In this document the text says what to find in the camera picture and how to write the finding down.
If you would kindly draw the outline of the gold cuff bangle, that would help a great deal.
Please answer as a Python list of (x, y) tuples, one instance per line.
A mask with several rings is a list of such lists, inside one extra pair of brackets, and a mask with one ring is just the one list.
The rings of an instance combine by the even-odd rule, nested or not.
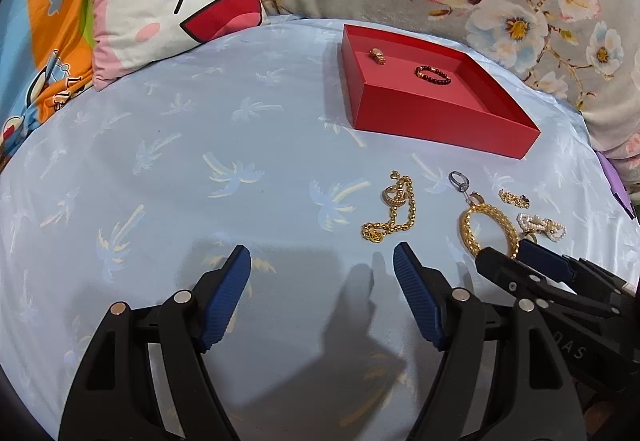
[(480, 250), (483, 249), (482, 245), (480, 245), (476, 239), (471, 227), (472, 216), (474, 216), (475, 213), (484, 214), (484, 216), (488, 216), (489, 219), (498, 224), (498, 227), (503, 231), (503, 235), (506, 238), (506, 245), (508, 245), (508, 252), (506, 255), (509, 258), (514, 259), (520, 249), (518, 232), (515, 230), (511, 220), (505, 213), (493, 205), (486, 204), (486, 202), (476, 202), (475, 204), (471, 204), (468, 209), (461, 213), (459, 218), (458, 225), (460, 237), (464, 247), (469, 251), (469, 253), (471, 253), (471, 256), (476, 258), (480, 253)]

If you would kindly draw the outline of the gold chain black clover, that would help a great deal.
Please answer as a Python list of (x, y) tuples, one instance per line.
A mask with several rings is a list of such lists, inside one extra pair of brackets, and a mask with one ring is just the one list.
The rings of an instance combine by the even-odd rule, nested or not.
[(525, 195), (516, 195), (504, 188), (500, 188), (498, 196), (506, 205), (521, 209), (528, 209), (530, 207), (530, 201)]

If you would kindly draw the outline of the silver hoop earring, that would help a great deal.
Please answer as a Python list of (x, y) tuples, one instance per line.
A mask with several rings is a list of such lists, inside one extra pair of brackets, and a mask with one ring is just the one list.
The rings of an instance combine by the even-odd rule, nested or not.
[(451, 171), (448, 174), (448, 179), (457, 192), (464, 194), (469, 190), (470, 180), (462, 172)]

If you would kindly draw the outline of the gold wrist watch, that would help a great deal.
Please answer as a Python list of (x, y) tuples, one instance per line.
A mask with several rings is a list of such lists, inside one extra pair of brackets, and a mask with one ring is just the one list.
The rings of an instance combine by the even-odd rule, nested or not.
[(371, 60), (374, 60), (378, 65), (384, 65), (386, 63), (386, 57), (384, 53), (377, 48), (370, 49), (369, 57)]

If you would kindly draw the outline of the gold hoop earring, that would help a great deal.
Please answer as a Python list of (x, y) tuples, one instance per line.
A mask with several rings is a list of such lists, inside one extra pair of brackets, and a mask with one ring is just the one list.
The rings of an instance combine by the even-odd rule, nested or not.
[(485, 199), (482, 195), (480, 195), (480, 193), (472, 192), (469, 195), (469, 201), (470, 201), (470, 204), (474, 206), (474, 205), (484, 204)]
[(407, 196), (401, 187), (393, 185), (384, 188), (382, 199), (388, 207), (399, 208), (405, 205)]

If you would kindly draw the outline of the purple object at edge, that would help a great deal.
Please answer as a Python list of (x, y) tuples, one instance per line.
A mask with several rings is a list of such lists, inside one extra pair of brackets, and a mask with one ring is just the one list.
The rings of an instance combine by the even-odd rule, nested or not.
[(632, 201), (627, 193), (626, 187), (624, 187), (624, 184), (614, 166), (611, 164), (611, 161), (609, 161), (608, 158), (600, 152), (597, 152), (596, 155), (600, 161), (605, 178), (608, 180), (608, 184), (610, 184), (614, 198), (623, 207), (631, 220), (636, 219), (637, 215), (636, 210), (634, 210), (634, 205), (632, 205)]

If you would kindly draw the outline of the light blue palm sheet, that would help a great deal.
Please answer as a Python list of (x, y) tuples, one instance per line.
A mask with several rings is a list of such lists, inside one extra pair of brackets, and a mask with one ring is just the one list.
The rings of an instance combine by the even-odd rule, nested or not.
[(55, 435), (81, 357), (115, 301), (157, 305), (236, 245), (252, 275), (205, 357), (245, 440), (401, 440), (438, 352), (420, 336), (383, 221), (393, 171), (416, 192), (402, 234), (424, 265), (480, 299), (458, 234), (458, 170), (564, 225), (558, 253), (639, 276), (639, 227), (620, 207), (582, 117), (482, 66), (539, 128), (521, 160), (357, 131), (343, 97), (343, 25), (279, 20), (88, 91), (37, 129), (1, 175), (1, 365)]

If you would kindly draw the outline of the red open tray box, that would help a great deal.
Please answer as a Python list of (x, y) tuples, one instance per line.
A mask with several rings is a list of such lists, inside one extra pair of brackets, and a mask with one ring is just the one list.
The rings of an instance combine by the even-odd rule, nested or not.
[[(380, 49), (378, 65), (370, 49)], [(342, 41), (352, 125), (515, 159), (540, 130), (468, 54), (397, 32), (345, 25)]]

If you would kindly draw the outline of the colourful cartoon bed sheet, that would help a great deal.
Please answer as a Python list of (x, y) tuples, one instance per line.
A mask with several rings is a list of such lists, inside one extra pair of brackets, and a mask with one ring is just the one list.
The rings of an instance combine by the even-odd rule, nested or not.
[(1, 164), (92, 85), (90, 0), (1, 0)]

